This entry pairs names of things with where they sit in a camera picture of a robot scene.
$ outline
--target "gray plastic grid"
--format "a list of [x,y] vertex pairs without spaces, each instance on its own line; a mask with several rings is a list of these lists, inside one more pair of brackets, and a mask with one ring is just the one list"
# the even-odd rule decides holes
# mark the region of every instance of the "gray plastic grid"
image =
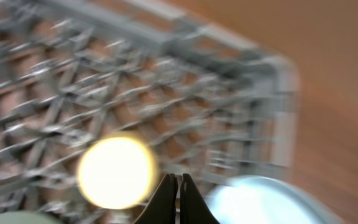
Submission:
[[[0,213],[40,210],[68,223],[106,216],[77,192],[73,167],[109,131],[138,130],[162,171],[191,174],[202,194],[236,175],[284,177],[295,127],[292,65],[162,2],[120,3],[130,11],[84,1],[0,1],[0,36],[15,39],[0,41],[0,97],[17,96],[0,115],[0,166],[10,166],[0,169]],[[141,12],[172,27],[156,29]],[[36,32],[45,20],[54,35]],[[93,52],[95,39],[106,43],[107,55]],[[38,63],[16,72],[12,62],[28,54]],[[29,94],[33,85],[42,94]],[[45,189],[64,196],[53,199],[40,193]]]

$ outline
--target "brown surface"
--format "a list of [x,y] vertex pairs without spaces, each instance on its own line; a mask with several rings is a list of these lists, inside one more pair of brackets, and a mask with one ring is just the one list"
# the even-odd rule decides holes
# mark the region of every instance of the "brown surface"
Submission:
[[301,104],[291,181],[358,223],[358,1],[173,2],[297,64]]

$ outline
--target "yellow object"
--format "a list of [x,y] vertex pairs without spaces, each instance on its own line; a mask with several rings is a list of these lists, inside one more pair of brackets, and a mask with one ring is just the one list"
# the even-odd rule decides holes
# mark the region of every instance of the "yellow object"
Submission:
[[103,208],[129,208],[143,201],[157,181],[152,151],[133,134],[100,140],[80,159],[77,181],[85,198]]

